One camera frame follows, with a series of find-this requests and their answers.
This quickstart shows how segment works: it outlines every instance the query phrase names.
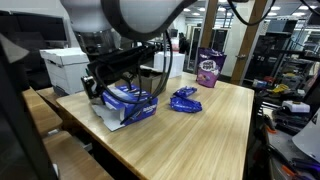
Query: white machine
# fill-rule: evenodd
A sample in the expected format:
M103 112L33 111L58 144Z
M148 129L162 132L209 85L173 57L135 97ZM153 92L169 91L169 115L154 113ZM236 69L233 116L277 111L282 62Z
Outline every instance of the white machine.
M292 113L309 113L310 106L303 102L283 101L282 107L288 107Z
M320 163L320 109L310 122L292 138L294 144L306 155Z

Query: wall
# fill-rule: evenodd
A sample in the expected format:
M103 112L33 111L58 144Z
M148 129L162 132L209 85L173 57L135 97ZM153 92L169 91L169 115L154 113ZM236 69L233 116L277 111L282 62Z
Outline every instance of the wall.
M179 15L174 21L173 21L173 27L174 29L178 29L178 32L182 32L183 34L187 33L187 25L186 25L186 17L184 15Z
M250 0L248 3L237 4L237 10L244 20L249 21L253 5L254 0ZM227 59L223 66L221 74L225 76L232 76L232 72L237 60L235 56L239 54L246 29L247 26L242 24L235 16L232 21L232 27L229 30L229 37L226 42L225 54L227 55Z
M60 0L0 0L0 10L19 11L52 16L62 16L66 20L71 46L79 46L70 26L67 12L60 3Z

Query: white box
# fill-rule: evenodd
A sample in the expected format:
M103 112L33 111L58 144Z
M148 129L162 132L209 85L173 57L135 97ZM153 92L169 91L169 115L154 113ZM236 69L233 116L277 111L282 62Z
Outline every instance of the white box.
M83 91L80 78L87 75L89 59L80 48L40 50L40 54L55 91L63 90L66 94Z
M170 52L166 53L166 57L167 57L166 72L168 72L169 62L170 62ZM163 52L158 52L157 54L154 55L154 63L153 63L154 69L157 69L158 71L162 72L163 62L164 62L163 58L164 58ZM173 53L173 58L172 58L173 62L172 62L169 78L182 75L184 59L185 59L184 54L180 54L177 52Z

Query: blue package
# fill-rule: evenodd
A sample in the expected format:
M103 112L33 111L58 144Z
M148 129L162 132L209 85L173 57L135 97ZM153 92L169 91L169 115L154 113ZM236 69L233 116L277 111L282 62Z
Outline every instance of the blue package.
M134 85L132 85L131 88L132 90L129 90L125 85L125 86L110 87L110 90L121 98L131 100L131 101L137 101L139 96L139 88ZM142 90L140 101L146 100L150 96L151 96L150 93ZM119 120L119 125L120 125L120 120L123 120L125 117L127 117L135 108L135 104L128 104L128 103L118 101L113 96L111 96L107 91L103 92L102 98L105 105L109 109L119 111L119 117L115 118L116 120ZM142 119L145 119L149 116L154 115L157 110L157 104L158 104L158 98L154 98L153 100L150 101L150 103L141 107L141 110L133 116L133 119L131 121L125 122L124 125L127 126L129 124L132 124L134 122L140 121Z
M195 92L197 92L197 88L186 86L186 87L180 88L178 91L176 91L173 94L179 97L188 97L194 94Z
M202 111L200 102L178 96L171 97L170 106L178 112L196 113Z

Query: snack bag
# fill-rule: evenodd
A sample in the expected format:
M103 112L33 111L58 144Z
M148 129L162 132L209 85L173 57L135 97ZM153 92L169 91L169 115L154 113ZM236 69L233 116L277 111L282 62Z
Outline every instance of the snack bag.
M178 91L176 91L175 93L173 93L173 95L176 95L178 97L188 97L192 94L194 94L195 92L197 92L197 88L195 87L183 87L178 89Z
M202 111L200 102L178 96L170 98L170 106L178 112L196 113Z
M218 80L226 57L222 52L200 47L198 49L198 84L213 88Z

